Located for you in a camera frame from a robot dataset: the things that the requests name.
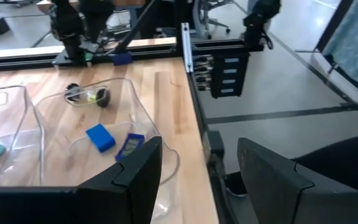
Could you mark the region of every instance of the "wooden tabletop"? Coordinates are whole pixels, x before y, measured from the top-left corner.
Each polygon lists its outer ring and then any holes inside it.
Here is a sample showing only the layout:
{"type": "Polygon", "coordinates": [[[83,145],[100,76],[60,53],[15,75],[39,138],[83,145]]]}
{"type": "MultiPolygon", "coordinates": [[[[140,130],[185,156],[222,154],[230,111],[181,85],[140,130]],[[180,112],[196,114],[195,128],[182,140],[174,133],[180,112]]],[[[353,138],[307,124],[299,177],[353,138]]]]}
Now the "wooden tabletop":
{"type": "MultiPolygon", "coordinates": [[[[161,45],[161,44],[174,44],[174,43],[176,43],[176,37],[133,40],[129,43],[128,49],[131,50],[131,47],[161,45]]],[[[117,45],[117,42],[111,42],[104,48],[112,49],[116,45],[117,45]]],[[[11,55],[15,55],[15,56],[37,55],[40,52],[42,52],[43,54],[54,54],[57,52],[61,52],[63,49],[64,49],[64,46],[61,45],[61,46],[52,46],[52,47],[35,47],[35,48],[25,48],[25,49],[0,50],[0,57],[9,57],[11,55]]]]}
{"type": "MultiPolygon", "coordinates": [[[[29,50],[11,50],[11,54],[20,52],[29,53],[29,50]]],[[[2,51],[1,55],[9,55],[8,50],[2,51]]],[[[105,63],[91,68],[65,68],[60,71],[45,68],[0,72],[0,86],[26,86],[36,104],[46,96],[61,92],[69,83],[83,86],[119,77],[133,83],[140,102],[163,140],[180,156],[178,205],[163,223],[218,223],[193,100],[181,58],[136,61],[120,67],[105,63]]]]}

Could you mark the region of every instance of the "dark blue rectangular object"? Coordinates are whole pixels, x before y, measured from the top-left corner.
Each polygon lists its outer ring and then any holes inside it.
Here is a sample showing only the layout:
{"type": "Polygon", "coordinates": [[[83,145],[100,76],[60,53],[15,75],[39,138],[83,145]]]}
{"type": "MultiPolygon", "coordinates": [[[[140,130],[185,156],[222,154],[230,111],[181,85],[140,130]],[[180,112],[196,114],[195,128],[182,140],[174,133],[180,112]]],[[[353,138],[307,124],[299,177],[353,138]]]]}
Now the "dark blue rectangular object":
{"type": "Polygon", "coordinates": [[[116,54],[111,56],[111,60],[115,66],[127,65],[132,63],[132,55],[130,52],[116,54]]]}
{"type": "Polygon", "coordinates": [[[99,152],[106,152],[116,145],[116,140],[114,140],[113,136],[102,124],[98,124],[95,127],[86,130],[86,134],[99,152]]]}
{"type": "Polygon", "coordinates": [[[127,139],[125,139],[124,145],[116,155],[116,161],[119,162],[121,159],[128,156],[131,152],[138,150],[143,146],[144,136],[141,134],[128,133],[127,139]]]}

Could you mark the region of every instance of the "transparent plastic bin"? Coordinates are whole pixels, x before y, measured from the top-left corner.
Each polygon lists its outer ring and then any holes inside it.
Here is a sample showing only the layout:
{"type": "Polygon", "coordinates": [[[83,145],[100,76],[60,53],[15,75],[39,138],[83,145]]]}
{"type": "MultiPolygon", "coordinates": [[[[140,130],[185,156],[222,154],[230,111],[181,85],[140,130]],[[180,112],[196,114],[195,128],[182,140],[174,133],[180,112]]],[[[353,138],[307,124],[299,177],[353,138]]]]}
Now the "transparent plastic bin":
{"type": "MultiPolygon", "coordinates": [[[[125,78],[113,78],[48,96],[36,107],[46,122],[44,186],[79,185],[112,166],[128,133],[142,134],[145,141],[160,136],[132,82],[125,78]],[[107,107],[100,107],[100,102],[106,99],[109,100],[107,107]],[[99,123],[116,140],[116,145],[103,153],[86,135],[87,129],[99,123]]],[[[175,206],[179,163],[178,153],[164,143],[154,220],[165,216],[175,206]]]]}
{"type": "Polygon", "coordinates": [[[24,86],[0,88],[0,187],[41,184],[41,123],[24,86]]]}

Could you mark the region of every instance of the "floor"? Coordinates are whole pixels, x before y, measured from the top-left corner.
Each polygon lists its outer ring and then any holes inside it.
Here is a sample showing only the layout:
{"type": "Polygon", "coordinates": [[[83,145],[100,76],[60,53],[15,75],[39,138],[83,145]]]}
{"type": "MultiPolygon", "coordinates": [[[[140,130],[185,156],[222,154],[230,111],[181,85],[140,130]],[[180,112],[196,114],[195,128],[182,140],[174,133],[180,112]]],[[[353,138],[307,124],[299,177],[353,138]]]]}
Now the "floor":
{"type": "MultiPolygon", "coordinates": [[[[211,27],[213,39],[236,39],[244,31],[242,18],[247,0],[236,0],[212,10],[209,16],[227,24],[211,27]]],[[[201,102],[210,129],[219,130],[226,148],[226,172],[239,170],[236,148],[239,138],[249,138],[287,158],[302,156],[343,139],[358,136],[358,112],[287,116],[287,112],[339,106],[344,100],[328,88],[340,86],[353,99],[358,91],[340,75],[328,75],[329,65],[316,54],[296,54],[294,50],[314,48],[340,0],[282,0],[282,9],[270,27],[273,50],[252,53],[243,94],[240,97],[213,99],[201,92],[201,102]],[[316,71],[328,79],[323,82],[316,71]]],[[[3,6],[4,16],[11,27],[0,35],[0,49],[60,44],[49,31],[48,17],[35,6],[15,8],[3,6]]],[[[127,22],[121,15],[109,23],[127,22]]],[[[248,198],[231,198],[240,223],[257,223],[248,198]]]]}

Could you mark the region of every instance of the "blue foam cube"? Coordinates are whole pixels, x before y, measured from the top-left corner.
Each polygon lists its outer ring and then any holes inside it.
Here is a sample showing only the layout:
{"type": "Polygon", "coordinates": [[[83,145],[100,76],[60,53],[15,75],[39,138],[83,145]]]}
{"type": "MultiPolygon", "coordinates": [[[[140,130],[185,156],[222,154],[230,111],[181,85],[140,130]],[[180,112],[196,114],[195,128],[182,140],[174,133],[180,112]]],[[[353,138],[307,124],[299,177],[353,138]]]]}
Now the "blue foam cube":
{"type": "Polygon", "coordinates": [[[86,134],[99,152],[106,152],[116,145],[116,140],[114,140],[113,136],[102,124],[98,124],[95,127],[86,130],[86,134]]]}
{"type": "Polygon", "coordinates": [[[116,54],[116,55],[113,55],[111,57],[111,60],[112,60],[112,63],[115,65],[115,66],[120,66],[120,65],[127,65],[127,64],[130,64],[132,63],[132,55],[130,52],[125,52],[125,53],[122,53],[122,54],[116,54]]]}

